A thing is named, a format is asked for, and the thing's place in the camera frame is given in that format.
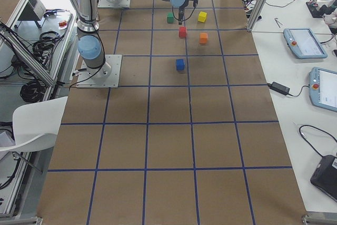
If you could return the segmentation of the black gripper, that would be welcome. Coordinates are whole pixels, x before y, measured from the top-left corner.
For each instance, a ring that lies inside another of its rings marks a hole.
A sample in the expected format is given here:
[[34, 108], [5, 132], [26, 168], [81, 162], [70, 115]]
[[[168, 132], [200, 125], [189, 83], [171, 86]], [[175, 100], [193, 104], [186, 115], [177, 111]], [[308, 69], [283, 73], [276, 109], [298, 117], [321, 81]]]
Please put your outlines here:
[[178, 23], [182, 24], [183, 19], [184, 19], [184, 13], [185, 13], [185, 7], [182, 5], [179, 7], [179, 12], [178, 12]]

